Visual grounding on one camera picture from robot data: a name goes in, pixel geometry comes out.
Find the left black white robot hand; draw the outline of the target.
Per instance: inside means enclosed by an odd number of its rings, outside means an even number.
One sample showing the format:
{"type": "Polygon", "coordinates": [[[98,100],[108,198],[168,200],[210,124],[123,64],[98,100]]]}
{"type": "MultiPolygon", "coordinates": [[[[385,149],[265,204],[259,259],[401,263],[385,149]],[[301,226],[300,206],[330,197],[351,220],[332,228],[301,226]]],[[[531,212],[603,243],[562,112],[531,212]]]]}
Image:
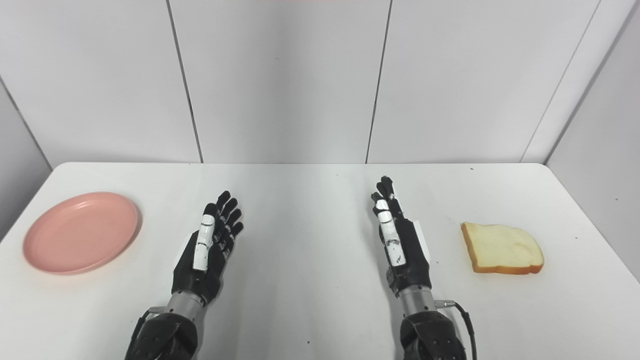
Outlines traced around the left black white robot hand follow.
{"type": "Polygon", "coordinates": [[[222,192],[203,210],[173,271],[172,293],[189,293],[206,306],[219,294],[222,276],[244,225],[238,199],[222,192]]]}

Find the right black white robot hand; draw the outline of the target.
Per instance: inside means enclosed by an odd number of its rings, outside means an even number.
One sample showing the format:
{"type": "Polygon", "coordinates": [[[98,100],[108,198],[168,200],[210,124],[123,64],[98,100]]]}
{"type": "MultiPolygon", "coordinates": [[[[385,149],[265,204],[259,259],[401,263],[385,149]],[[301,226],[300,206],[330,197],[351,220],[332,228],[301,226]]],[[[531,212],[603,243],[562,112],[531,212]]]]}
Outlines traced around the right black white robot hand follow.
{"type": "Polygon", "coordinates": [[[388,263],[388,286],[396,297],[411,287],[431,290],[429,260],[415,223],[404,215],[393,180],[382,176],[375,188],[376,192],[371,194],[372,211],[378,221],[378,233],[388,263]]]}

